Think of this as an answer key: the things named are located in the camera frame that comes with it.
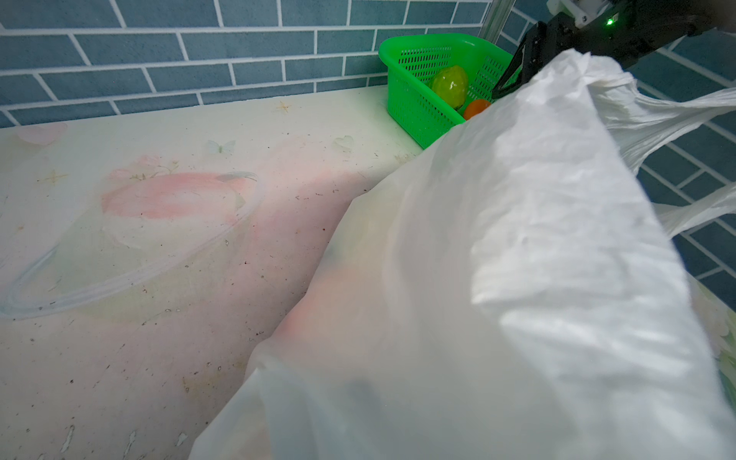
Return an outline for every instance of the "tile grout line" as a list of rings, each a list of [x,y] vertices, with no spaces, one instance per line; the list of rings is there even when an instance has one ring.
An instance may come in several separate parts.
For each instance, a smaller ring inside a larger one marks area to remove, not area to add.
[[[409,16],[409,4],[410,3],[411,3],[411,0],[408,0],[406,2],[406,8],[404,9],[404,20],[401,21],[401,25],[402,26],[405,26],[406,25],[406,18]]]
[[[667,147],[671,148],[675,152],[677,152],[681,157],[683,157],[685,160],[690,161],[695,166],[699,167],[700,169],[705,170],[706,173],[713,176],[716,180],[723,183],[724,185],[728,185],[731,183],[730,180],[726,179],[724,176],[720,175],[716,170],[708,166],[707,164],[703,163],[699,159],[693,157],[691,154],[687,153],[683,148],[677,146],[676,144],[673,144],[672,142],[665,144]]]
[[[3,115],[7,117],[8,120],[10,120],[15,126],[21,126],[20,123],[18,123],[18,120],[15,119],[13,115],[10,114],[10,111],[8,110],[0,110]]]
[[[686,57],[680,56],[675,52],[672,52],[668,49],[660,48],[657,49],[657,53],[661,54],[662,56],[669,57],[671,60],[675,61],[681,66],[684,66],[691,71],[696,72],[697,74],[700,74],[703,77],[706,77],[707,79],[718,83],[719,85],[725,86],[726,88],[733,87],[733,82],[731,80],[723,78],[721,75],[718,75],[714,71],[708,70],[707,68],[700,66],[699,64],[695,64],[693,61],[687,59]]]
[[[736,272],[726,265],[721,259],[716,257],[712,252],[705,249],[702,244],[698,243],[692,236],[686,235],[682,233],[682,238],[685,238],[690,244],[692,244],[694,247],[697,247],[703,254],[707,255],[709,258],[711,258],[714,262],[719,265],[720,268],[722,268],[726,273],[731,275],[732,277],[736,278]]]
[[[118,105],[112,99],[110,100],[110,106],[113,108],[113,112],[115,112],[116,115],[122,115],[122,113],[120,113],[120,109],[118,109]]]
[[[486,9],[483,11],[483,18],[481,19],[481,24],[486,22],[486,16],[488,16],[488,10],[491,9],[491,2],[489,1],[486,3]]]
[[[531,22],[526,21],[526,24],[524,24],[524,27],[521,29],[521,33],[519,34],[519,38],[518,38],[519,43],[521,43],[521,39],[524,38],[524,34],[526,33],[526,30],[529,28],[529,24],[531,24]]]
[[[276,0],[276,16],[278,17],[278,26],[283,27],[283,19],[281,17],[281,0]]]
[[[500,32],[500,36],[501,37],[504,37],[505,39],[507,39],[508,41],[510,41],[511,43],[513,43],[514,45],[519,46],[519,42],[517,40],[514,40],[513,38],[509,37],[509,35],[506,34],[506,32],[504,32],[503,30]]]
[[[280,86],[286,86],[286,85],[301,85],[301,84],[313,83],[313,82],[332,82],[332,81],[340,81],[344,79],[355,79],[355,78],[366,78],[366,77],[385,77],[386,75],[387,75],[386,72],[379,72],[376,74],[347,75],[345,77],[341,77],[337,75],[334,77],[320,77],[320,78],[313,78],[313,79],[289,80],[289,81],[282,81],[282,82],[250,83],[246,85],[237,85],[235,87],[216,86],[212,88],[197,88],[197,89],[191,89],[191,90],[157,91],[156,93],[121,94],[121,95],[114,96],[114,97],[105,96],[105,97],[88,97],[88,98],[82,98],[82,99],[64,99],[54,104],[49,104],[48,101],[27,102],[26,104],[22,104],[22,105],[18,104],[15,106],[0,107],[0,111],[4,112],[6,110],[23,110],[27,108],[63,107],[65,105],[87,104],[90,102],[109,102],[110,100],[126,101],[128,99],[153,98],[153,97],[162,97],[162,96],[182,96],[185,94],[192,94],[192,93],[213,93],[217,91],[231,91],[235,89],[270,88],[270,87],[280,87]]]
[[[679,45],[680,42],[683,41],[684,39],[685,39],[684,35],[681,36],[680,38],[678,38],[677,40],[675,40],[674,42],[672,42],[672,44],[668,47],[668,49],[670,51],[673,51],[677,47],[677,45]]]
[[[457,14],[457,12],[458,12],[458,5],[459,5],[459,4],[460,4],[460,2],[459,2],[459,1],[456,1],[456,2],[455,2],[455,9],[453,10],[453,15],[452,15],[452,17],[450,18],[450,24],[452,24],[452,23],[453,23],[453,22],[455,21],[455,14]]]
[[[707,278],[710,275],[715,275],[716,273],[719,273],[719,272],[722,272],[722,271],[723,271],[723,267],[722,266],[717,266],[713,270],[708,270],[705,273],[699,274],[698,276],[695,277],[695,279],[698,280],[698,281],[700,281],[703,278]]]
[[[120,27],[122,27],[123,29],[127,28],[127,25],[125,24],[125,19],[123,18],[123,13],[120,13],[118,2],[116,0],[110,0],[110,6],[113,8],[113,13],[115,13],[115,17],[117,17],[118,22],[120,23]]]
[[[141,67],[141,70],[143,71],[143,76],[146,77],[146,81],[148,82],[149,88],[151,88],[151,92],[153,94],[156,94],[156,87],[153,85],[153,80],[151,79],[151,76],[148,75],[148,69],[145,67]]]
[[[694,173],[692,173],[687,179],[683,180],[682,182],[680,182],[679,184],[677,184],[675,186],[677,188],[683,188],[687,184],[691,183],[692,181],[694,181],[695,179],[697,179],[698,177],[700,177],[701,174],[703,174],[704,172],[705,172],[705,170],[699,169],[698,171],[695,171]]]
[[[538,21],[534,18],[532,18],[530,15],[526,14],[525,12],[521,10],[517,10],[516,7],[512,7],[511,11],[518,14],[522,18],[526,19],[527,21],[531,22],[532,24],[536,24]]]
[[[469,24],[433,24],[436,27],[452,29],[456,27],[472,27],[478,26],[480,23]],[[427,24],[385,24],[378,26],[379,29],[424,29]],[[230,34],[240,32],[312,32],[313,30],[365,30],[370,26],[198,26],[198,27],[126,27],[125,29],[117,27],[107,28],[59,28],[59,29],[6,29],[3,36],[50,36],[50,35],[134,35],[134,34],[175,34],[176,32],[185,34]]]
[[[85,50],[82,49],[82,45],[80,45],[79,41],[77,41],[77,37],[74,37],[74,34],[69,34],[67,36],[69,37],[69,40],[71,40],[71,44],[74,45],[74,49],[76,49],[79,53],[79,56],[82,58],[82,62],[85,64],[85,66],[91,66],[92,63],[90,62],[89,57],[87,57],[87,53],[85,53]]]
[[[667,187],[670,190],[672,190],[673,192],[675,192],[678,197],[680,197],[683,200],[685,200],[688,204],[691,204],[692,205],[695,202],[694,199],[690,198],[688,195],[686,195],[685,192],[683,192],[679,188],[675,187],[673,184],[670,183],[669,180],[666,180],[664,177],[660,176],[659,173],[657,173],[656,171],[654,171],[649,166],[647,166],[647,165],[641,165],[640,168],[643,169],[644,171],[648,172],[654,179],[657,179],[662,185],[664,185],[665,187]]]
[[[736,134],[733,132],[730,132],[728,130],[725,130],[724,128],[720,127],[719,125],[713,123],[712,121],[705,121],[703,123],[705,126],[709,127],[711,130],[716,131],[718,134],[722,135],[729,141],[736,144]]]
[[[230,81],[233,82],[233,86],[237,86],[235,83],[235,69],[233,69],[233,63],[227,63],[227,70],[230,71]]]
[[[222,22],[222,11],[220,10],[220,0],[212,0],[215,4],[215,14],[217,15],[217,26],[219,27],[225,27],[224,22]]]
[[[182,56],[184,56],[184,61],[189,61],[189,54],[186,52],[186,46],[184,46],[181,32],[177,32],[177,41],[179,42],[179,49],[182,52]]]
[[[36,79],[39,85],[43,88],[43,90],[46,92],[46,94],[51,98],[52,101],[58,101],[59,99],[54,94],[54,91],[51,91],[51,88],[46,84],[45,81],[43,81],[43,78],[41,78],[41,75],[39,74],[33,74],[33,78]]]
[[[355,57],[355,56],[375,56],[377,52],[348,52],[348,53],[324,53],[316,56],[314,54],[293,54],[290,56],[267,56],[267,57],[231,57],[223,59],[198,59],[189,61],[167,61],[158,63],[136,63],[136,64],[102,64],[98,66],[71,66],[71,67],[40,67],[34,69],[11,69],[7,71],[0,70],[0,76],[5,75],[30,75],[33,72],[42,74],[59,74],[65,72],[86,72],[86,71],[102,71],[102,70],[124,70],[128,68],[147,68],[157,67],[186,67],[200,66],[207,64],[227,64],[227,63],[256,63],[274,60],[294,60],[294,59],[316,59],[321,57]]]

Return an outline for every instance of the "blue tile wall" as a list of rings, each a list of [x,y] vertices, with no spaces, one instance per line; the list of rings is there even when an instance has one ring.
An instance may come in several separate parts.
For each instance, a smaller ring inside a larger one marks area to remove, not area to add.
[[[0,127],[385,85],[382,42],[477,35],[488,8],[488,0],[0,0]]]
[[[545,0],[516,0],[496,42],[515,52],[519,34],[535,21],[548,21]],[[627,69],[641,92],[687,101],[736,87],[736,37],[711,30],[687,37]],[[715,117],[651,154],[638,179],[652,202],[685,206],[736,181],[736,111]],[[736,310],[736,214],[673,238],[685,268]]]
[[[120,27],[109,0],[3,0],[0,18],[8,29]]]
[[[405,12],[405,1],[353,0],[350,24],[354,26],[402,24]]]
[[[362,88],[366,85],[366,78],[351,78],[332,80],[330,82],[317,82],[317,92],[347,90],[348,88]]]
[[[278,8],[272,0],[219,0],[225,26],[277,26]]]
[[[233,70],[238,85],[280,82],[283,77],[281,75],[281,62],[277,60],[233,64]]]
[[[0,77],[0,105],[50,100],[49,95],[31,75]]]
[[[148,69],[156,91],[220,88],[232,85],[227,64],[154,67]]]
[[[183,60],[174,34],[79,35],[92,64],[139,64]]]
[[[177,96],[144,97],[140,99],[124,99],[117,101],[120,113],[150,112],[152,110],[176,109],[199,105],[197,95],[180,94]]]
[[[41,77],[59,99],[119,96],[151,91],[139,68],[41,74]]]
[[[82,57],[66,35],[0,35],[0,69],[82,65]]]
[[[217,27],[211,0],[117,0],[128,27]]]

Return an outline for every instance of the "metal frame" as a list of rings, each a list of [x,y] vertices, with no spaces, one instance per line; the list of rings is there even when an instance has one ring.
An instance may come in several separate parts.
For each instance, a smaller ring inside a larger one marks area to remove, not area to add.
[[[483,21],[481,33],[478,36],[491,43],[496,43],[515,2],[516,0],[495,0],[491,3],[488,14]]]

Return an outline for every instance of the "plastic bag handle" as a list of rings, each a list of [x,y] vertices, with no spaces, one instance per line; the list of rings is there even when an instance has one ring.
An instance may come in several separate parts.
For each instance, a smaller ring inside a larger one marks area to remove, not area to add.
[[[736,211],[736,183],[719,188],[688,206],[654,205],[670,238],[711,219]]]

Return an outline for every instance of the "wall tile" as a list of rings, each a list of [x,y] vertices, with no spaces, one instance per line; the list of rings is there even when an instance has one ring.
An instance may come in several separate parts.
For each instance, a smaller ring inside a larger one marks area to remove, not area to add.
[[[231,86],[227,64],[212,66],[176,66],[148,69],[156,91],[181,91],[197,88]]]
[[[716,254],[726,265],[736,268],[736,236],[713,222],[691,234],[703,247]]]
[[[225,26],[277,26],[276,0],[219,0]]]
[[[20,124],[51,123],[52,121],[78,120],[98,116],[115,115],[109,102],[91,102],[89,104],[55,105],[32,109],[11,110],[10,114]]]
[[[144,97],[115,101],[120,113],[152,112],[153,110],[175,109],[199,105],[196,94],[180,94],[178,96]]]
[[[481,33],[480,27],[440,27],[438,29],[429,29],[428,34],[466,34],[477,37]]]
[[[0,105],[50,100],[51,98],[31,75],[0,77]]]
[[[0,68],[83,66],[66,35],[0,37]]]
[[[350,6],[350,25],[401,24],[404,22],[405,11],[405,1],[353,0]]]
[[[511,54],[514,54],[516,52],[516,48],[518,48],[518,46],[514,45],[512,42],[508,41],[500,35],[498,36],[498,40],[496,40],[496,46]]]
[[[349,88],[363,88],[366,86],[366,78],[350,78],[333,80],[331,82],[317,82],[317,93],[322,91],[347,90]]]
[[[675,53],[716,74],[736,79],[736,37],[712,29],[697,37],[685,37]]]
[[[13,122],[4,113],[0,112],[0,128],[9,128],[12,126],[15,126]]]
[[[370,51],[372,30],[320,30],[317,32],[318,53],[348,53]]]
[[[713,270],[718,266],[713,259],[705,255],[701,250],[693,246],[692,243],[685,238],[682,238],[680,235],[675,235],[675,237],[672,238],[672,242],[680,253],[687,272],[692,276],[698,276],[702,273],[708,272],[709,270]]]
[[[660,147],[649,155],[644,164],[673,185],[679,184],[700,169],[667,146]]]
[[[375,51],[378,51],[385,40],[393,37],[405,37],[407,35],[424,35],[424,29],[379,29],[375,36]]]
[[[174,34],[77,35],[77,41],[93,64],[184,60]]]
[[[3,0],[0,22],[6,29],[120,27],[109,0]]]
[[[277,60],[233,64],[233,71],[238,85],[281,81],[281,61]]]
[[[724,214],[721,216],[721,220],[736,230],[736,214]]]
[[[514,7],[535,21],[547,22],[552,19],[552,13],[547,9],[547,2],[544,0],[516,0]]]
[[[525,26],[526,19],[512,11],[509,14],[509,18],[506,19],[506,23],[503,25],[503,32],[514,40],[519,40]]]
[[[59,100],[151,92],[146,77],[138,68],[63,72],[41,76]]]
[[[213,91],[211,93],[202,93],[202,101],[205,104],[219,104],[220,102],[244,101],[247,99],[263,99],[266,97],[311,93],[313,89],[314,85],[312,83],[299,83],[297,85],[267,86],[265,88]]]
[[[662,184],[660,181],[655,179],[654,176],[643,169],[639,170],[637,179],[652,202],[672,206],[685,206],[688,204],[682,197],[667,188],[667,186]]]
[[[295,59],[286,61],[286,79],[337,77],[342,73],[341,57]]]
[[[217,27],[212,0],[117,0],[128,27]]]
[[[704,172],[688,183],[681,190],[692,199],[705,198],[714,191],[723,187],[723,183],[716,180],[710,174]]]
[[[644,56],[627,70],[676,101],[689,101],[723,89],[722,85],[656,52]]]
[[[711,130],[701,126],[697,130],[680,136],[673,144],[707,164],[728,180],[736,180],[736,144]]]
[[[382,86],[389,84],[389,77],[383,75],[382,77],[368,77],[368,86]]]
[[[284,26],[344,26],[347,0],[281,0]]]
[[[454,10],[454,1],[411,1],[406,23],[449,24]]]
[[[453,24],[479,24],[483,22],[483,13],[486,12],[486,6],[488,6],[487,3],[461,1],[455,11]]]
[[[377,56],[351,56],[345,61],[345,75],[379,74],[389,69]]]
[[[715,117],[713,123],[736,134],[736,110]]]
[[[314,32],[182,34],[182,38],[192,60],[314,53]]]
[[[726,272],[718,272],[700,280],[723,303],[736,310],[736,278]]]

